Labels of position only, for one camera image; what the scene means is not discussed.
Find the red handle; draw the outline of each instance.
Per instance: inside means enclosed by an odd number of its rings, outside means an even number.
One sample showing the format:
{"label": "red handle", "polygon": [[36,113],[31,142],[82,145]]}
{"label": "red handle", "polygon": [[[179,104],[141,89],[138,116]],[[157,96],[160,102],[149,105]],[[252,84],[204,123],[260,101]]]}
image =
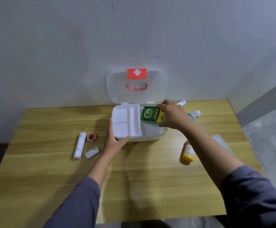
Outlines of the red handle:
{"label": "red handle", "polygon": [[143,88],[134,88],[134,89],[131,89],[131,88],[129,87],[129,84],[126,84],[126,87],[127,87],[127,89],[128,89],[129,91],[144,91],[144,90],[147,89],[148,85],[149,85],[148,83],[145,83]]}

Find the transparent lid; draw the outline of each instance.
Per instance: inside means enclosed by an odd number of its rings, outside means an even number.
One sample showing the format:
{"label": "transparent lid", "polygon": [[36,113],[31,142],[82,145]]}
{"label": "transparent lid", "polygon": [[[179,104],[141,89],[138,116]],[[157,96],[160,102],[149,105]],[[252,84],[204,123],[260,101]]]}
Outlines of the transparent lid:
{"label": "transparent lid", "polygon": [[161,102],[165,99],[167,75],[160,71],[148,71],[146,79],[127,79],[127,72],[110,73],[107,76],[109,94],[114,102]]}

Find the red cross label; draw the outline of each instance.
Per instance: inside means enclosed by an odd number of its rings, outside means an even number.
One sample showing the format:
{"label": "red cross label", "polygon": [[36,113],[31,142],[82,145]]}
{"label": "red cross label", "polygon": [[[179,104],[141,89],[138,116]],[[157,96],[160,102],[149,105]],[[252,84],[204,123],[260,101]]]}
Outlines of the red cross label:
{"label": "red cross label", "polygon": [[146,79],[147,69],[127,69],[127,79]]}

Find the hand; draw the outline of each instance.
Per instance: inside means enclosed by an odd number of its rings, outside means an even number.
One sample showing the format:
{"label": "hand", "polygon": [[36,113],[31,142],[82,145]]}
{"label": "hand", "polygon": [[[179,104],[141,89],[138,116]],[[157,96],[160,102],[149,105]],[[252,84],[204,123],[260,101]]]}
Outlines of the hand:
{"label": "hand", "polygon": [[112,119],[109,120],[108,129],[106,132],[106,140],[104,143],[102,156],[108,157],[111,160],[121,151],[122,147],[131,140],[131,136],[127,136],[120,141],[117,141],[113,132]]}
{"label": "hand", "polygon": [[182,126],[191,120],[181,105],[177,105],[168,99],[161,104],[157,104],[157,107],[164,111],[164,119],[158,123],[159,127],[181,130]]}

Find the white cross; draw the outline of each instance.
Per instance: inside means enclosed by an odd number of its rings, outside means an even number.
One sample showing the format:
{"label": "white cross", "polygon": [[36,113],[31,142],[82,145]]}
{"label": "white cross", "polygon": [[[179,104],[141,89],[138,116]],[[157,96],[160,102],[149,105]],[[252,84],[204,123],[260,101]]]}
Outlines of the white cross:
{"label": "white cross", "polygon": [[141,74],[141,71],[140,70],[135,70],[134,74],[136,74],[136,76],[139,76],[139,74]]}

